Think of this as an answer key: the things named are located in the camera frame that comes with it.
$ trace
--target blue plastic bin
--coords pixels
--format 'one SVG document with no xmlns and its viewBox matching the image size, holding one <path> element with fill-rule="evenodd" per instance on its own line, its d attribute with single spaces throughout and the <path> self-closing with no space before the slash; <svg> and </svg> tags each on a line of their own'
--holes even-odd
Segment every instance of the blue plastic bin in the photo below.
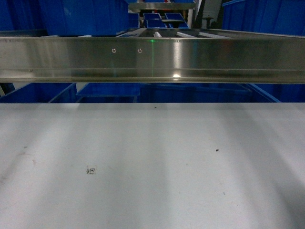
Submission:
<svg viewBox="0 0 305 229">
<path fill-rule="evenodd" d="M 138 13 L 128 13 L 128 23 L 130 29 L 137 29 L 140 27 L 140 15 Z"/>
<path fill-rule="evenodd" d="M 237 84 L 148 83 L 141 87 L 140 103 L 245 103 L 251 96 Z"/>
<path fill-rule="evenodd" d="M 184 21 L 184 23 L 179 25 L 180 29 L 188 29 L 189 28 L 189 26 L 187 25 L 183 16 L 180 13 L 166 13 L 165 17 L 166 17 L 166 19 L 170 19 L 170 20 L 182 20 L 182 21 Z"/>
<path fill-rule="evenodd" d="M 40 0 L 49 35 L 117 35 L 128 29 L 124 0 Z"/>
<path fill-rule="evenodd" d="M 144 22 L 146 28 L 167 28 L 162 20 L 145 20 Z"/>
<path fill-rule="evenodd" d="M 89 83 L 77 93 L 79 103 L 136 103 L 139 83 Z"/>
<path fill-rule="evenodd" d="M 256 84 L 284 103 L 304 103 L 305 84 Z"/>
<path fill-rule="evenodd" d="M 223 29 L 305 35 L 304 0 L 234 0 L 223 7 Z"/>
<path fill-rule="evenodd" d="M 0 31 L 44 29 L 38 0 L 0 0 Z"/>
<path fill-rule="evenodd" d="M 144 13 L 144 20 L 162 19 L 159 13 Z"/>
<path fill-rule="evenodd" d="M 0 98 L 0 103 L 74 103 L 75 83 L 30 83 Z"/>
</svg>

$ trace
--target white conveyor belt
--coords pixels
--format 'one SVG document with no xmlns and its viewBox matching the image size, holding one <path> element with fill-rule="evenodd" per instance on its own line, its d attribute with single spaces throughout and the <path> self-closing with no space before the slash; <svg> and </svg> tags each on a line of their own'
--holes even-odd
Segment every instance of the white conveyor belt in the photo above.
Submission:
<svg viewBox="0 0 305 229">
<path fill-rule="evenodd" d="M 305 104 L 0 104 L 0 229 L 44 228 L 305 228 Z"/>
</svg>

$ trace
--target metal frame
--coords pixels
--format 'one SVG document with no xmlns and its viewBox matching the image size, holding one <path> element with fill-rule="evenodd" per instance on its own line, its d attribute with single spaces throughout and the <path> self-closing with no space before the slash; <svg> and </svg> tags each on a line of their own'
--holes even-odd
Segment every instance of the metal frame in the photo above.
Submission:
<svg viewBox="0 0 305 229">
<path fill-rule="evenodd" d="M 156 32 L 162 38 L 155 38 Z M 195 38 L 181 38 L 179 32 Z M 196 37 L 200 32 L 228 39 Z M 242 33 L 232 39 L 239 33 L 219 33 L 166 29 L 131 32 L 130 38 L 1 37 L 0 82 L 305 83 L 304 38 Z"/>
</svg>

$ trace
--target qr code sticker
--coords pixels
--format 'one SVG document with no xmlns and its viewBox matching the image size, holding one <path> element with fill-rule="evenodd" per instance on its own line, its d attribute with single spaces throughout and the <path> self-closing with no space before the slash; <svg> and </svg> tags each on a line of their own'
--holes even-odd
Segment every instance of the qr code sticker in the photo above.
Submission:
<svg viewBox="0 0 305 229">
<path fill-rule="evenodd" d="M 96 172 L 96 166 L 87 166 L 87 174 L 94 175 Z"/>
</svg>

